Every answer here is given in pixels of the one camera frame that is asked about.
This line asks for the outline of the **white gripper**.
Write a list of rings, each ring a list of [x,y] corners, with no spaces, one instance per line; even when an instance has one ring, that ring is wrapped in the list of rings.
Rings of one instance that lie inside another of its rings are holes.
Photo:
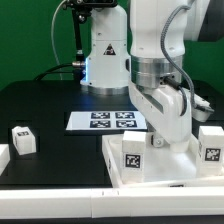
[[[143,94],[137,86],[129,82],[129,96],[132,104],[156,130],[152,135],[155,148],[169,144],[186,142],[192,129],[191,104],[182,114],[183,98],[179,91],[165,85]]]

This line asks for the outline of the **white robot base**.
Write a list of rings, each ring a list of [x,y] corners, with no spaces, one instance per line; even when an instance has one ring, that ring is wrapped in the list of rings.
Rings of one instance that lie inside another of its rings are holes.
[[[126,11],[121,6],[93,9],[91,52],[86,59],[86,75],[80,81],[82,89],[100,95],[127,93],[130,59]]]

